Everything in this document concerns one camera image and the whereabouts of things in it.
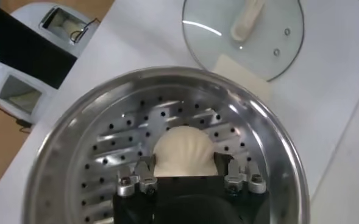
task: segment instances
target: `stainless steel steamer basket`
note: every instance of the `stainless steel steamer basket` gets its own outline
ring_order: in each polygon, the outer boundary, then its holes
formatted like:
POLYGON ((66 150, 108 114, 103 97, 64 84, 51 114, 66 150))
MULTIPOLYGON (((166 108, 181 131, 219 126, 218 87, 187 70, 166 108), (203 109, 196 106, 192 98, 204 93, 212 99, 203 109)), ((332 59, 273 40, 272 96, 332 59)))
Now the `stainless steel steamer basket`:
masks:
POLYGON ((249 91, 193 68, 148 68, 92 89, 41 146, 26 189, 26 224, 113 222, 115 170, 151 155, 171 127, 209 134, 216 151, 251 156, 270 192, 271 223, 309 224, 304 170, 276 116, 249 91))

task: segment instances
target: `dumpling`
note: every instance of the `dumpling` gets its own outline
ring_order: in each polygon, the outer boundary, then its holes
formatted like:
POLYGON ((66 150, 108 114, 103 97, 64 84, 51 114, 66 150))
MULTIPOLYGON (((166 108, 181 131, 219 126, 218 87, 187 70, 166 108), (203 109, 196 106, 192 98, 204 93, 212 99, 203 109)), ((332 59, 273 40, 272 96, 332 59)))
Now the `dumpling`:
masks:
POLYGON ((203 131, 188 126, 170 129, 154 147, 155 177, 217 175, 214 143, 203 131))

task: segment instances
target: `rectangular slot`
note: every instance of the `rectangular slot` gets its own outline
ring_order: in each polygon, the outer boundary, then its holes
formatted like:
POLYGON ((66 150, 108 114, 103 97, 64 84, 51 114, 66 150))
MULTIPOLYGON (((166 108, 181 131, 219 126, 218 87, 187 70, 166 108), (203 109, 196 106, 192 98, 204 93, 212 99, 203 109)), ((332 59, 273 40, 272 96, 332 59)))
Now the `rectangular slot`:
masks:
POLYGON ((10 75, 2 87, 0 99, 32 114, 41 95, 39 90, 10 75))

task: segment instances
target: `metal clamp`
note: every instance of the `metal clamp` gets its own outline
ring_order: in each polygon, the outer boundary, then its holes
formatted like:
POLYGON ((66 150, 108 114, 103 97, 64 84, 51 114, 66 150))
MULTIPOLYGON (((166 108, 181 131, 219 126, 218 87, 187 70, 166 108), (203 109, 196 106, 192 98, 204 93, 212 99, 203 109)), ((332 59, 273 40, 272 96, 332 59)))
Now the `metal clamp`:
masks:
POLYGON ((139 176, 140 191, 152 195, 157 190, 157 178, 148 169, 146 162, 140 161, 135 167, 135 173, 139 176))
POLYGON ((266 192, 266 181, 259 171, 258 164, 254 161, 248 162, 249 178, 248 178, 248 191, 255 194, 263 194, 266 192))
POLYGON ((131 176, 128 166, 121 166, 118 171, 117 194, 121 197, 129 197, 135 193, 137 178, 131 176))
POLYGON ((238 161, 231 159, 228 164, 228 175, 224 177, 225 189, 233 195, 243 189, 244 174, 239 173, 239 169, 238 161))

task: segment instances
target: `wooden floor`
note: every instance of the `wooden floor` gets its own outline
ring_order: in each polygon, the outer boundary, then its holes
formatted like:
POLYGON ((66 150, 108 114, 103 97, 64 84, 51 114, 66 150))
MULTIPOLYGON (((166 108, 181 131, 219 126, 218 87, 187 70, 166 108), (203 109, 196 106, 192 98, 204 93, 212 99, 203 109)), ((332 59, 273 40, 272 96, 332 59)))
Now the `wooden floor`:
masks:
MULTIPOLYGON (((114 0, 1 0, 1 8, 12 13, 31 2, 56 2, 80 11, 91 19, 102 20, 114 0)), ((19 132, 19 129, 20 126, 16 125, 13 118, 0 111, 0 179, 28 136, 28 134, 19 132)))

